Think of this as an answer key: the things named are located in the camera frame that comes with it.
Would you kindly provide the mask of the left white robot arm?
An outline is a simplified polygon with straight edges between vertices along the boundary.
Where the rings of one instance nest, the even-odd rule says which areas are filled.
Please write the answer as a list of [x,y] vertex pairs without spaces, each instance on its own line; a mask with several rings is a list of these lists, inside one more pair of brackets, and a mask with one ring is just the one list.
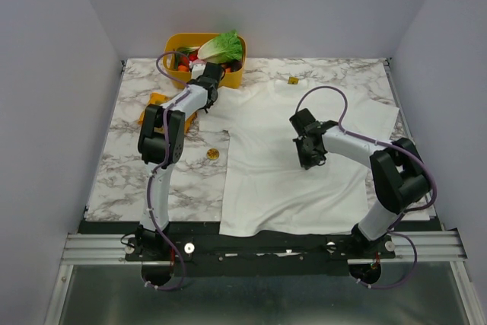
[[207,62],[193,67],[189,82],[182,91],[162,105],[145,108],[138,138],[138,152],[149,176],[145,211],[135,234],[135,242],[152,260],[161,260],[170,246],[164,233],[170,219],[168,200],[170,180],[183,153],[186,121],[199,110],[208,110],[218,99],[218,87],[224,68]]

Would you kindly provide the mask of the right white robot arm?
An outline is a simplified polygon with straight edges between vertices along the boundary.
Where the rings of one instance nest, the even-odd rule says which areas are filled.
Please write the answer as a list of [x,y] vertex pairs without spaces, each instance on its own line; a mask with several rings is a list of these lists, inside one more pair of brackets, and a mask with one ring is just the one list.
[[305,108],[290,123],[300,165],[308,170],[325,164],[328,153],[369,168],[377,200],[346,239],[346,253],[361,258],[376,251],[380,239],[428,193],[436,197],[436,183],[427,172],[414,143],[406,138],[382,142],[345,130],[335,121],[320,122]]

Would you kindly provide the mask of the white t-shirt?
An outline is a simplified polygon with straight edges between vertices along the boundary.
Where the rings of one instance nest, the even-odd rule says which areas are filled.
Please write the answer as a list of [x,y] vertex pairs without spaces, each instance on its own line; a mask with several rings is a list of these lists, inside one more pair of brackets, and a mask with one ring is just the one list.
[[345,87],[320,90],[313,81],[263,81],[218,93],[210,111],[199,114],[199,128],[230,136],[221,234],[342,234],[366,215],[366,167],[329,154],[322,167],[303,169],[289,119],[303,107],[320,121],[341,119],[353,132],[385,140],[396,107]]

